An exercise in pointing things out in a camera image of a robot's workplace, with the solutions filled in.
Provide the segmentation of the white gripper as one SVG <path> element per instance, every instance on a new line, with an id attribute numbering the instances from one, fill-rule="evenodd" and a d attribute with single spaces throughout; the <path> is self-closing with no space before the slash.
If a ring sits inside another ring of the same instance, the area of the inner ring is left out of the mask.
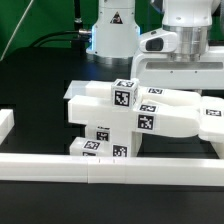
<path id="1" fill-rule="evenodd" d="M 173 89 L 224 89 L 224 43 L 210 46 L 206 28 L 160 28 L 139 37 L 131 77 Z"/>

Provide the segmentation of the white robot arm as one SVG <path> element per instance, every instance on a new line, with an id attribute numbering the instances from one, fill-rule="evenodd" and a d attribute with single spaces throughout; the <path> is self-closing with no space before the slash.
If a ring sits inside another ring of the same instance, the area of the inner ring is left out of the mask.
<path id="1" fill-rule="evenodd" d="M 174 89 L 224 89 L 224 46 L 208 44 L 212 14 L 224 0 L 151 0 L 162 27 L 144 34 L 135 22 L 135 0 L 99 0 L 89 57 L 131 65 L 141 84 Z"/>

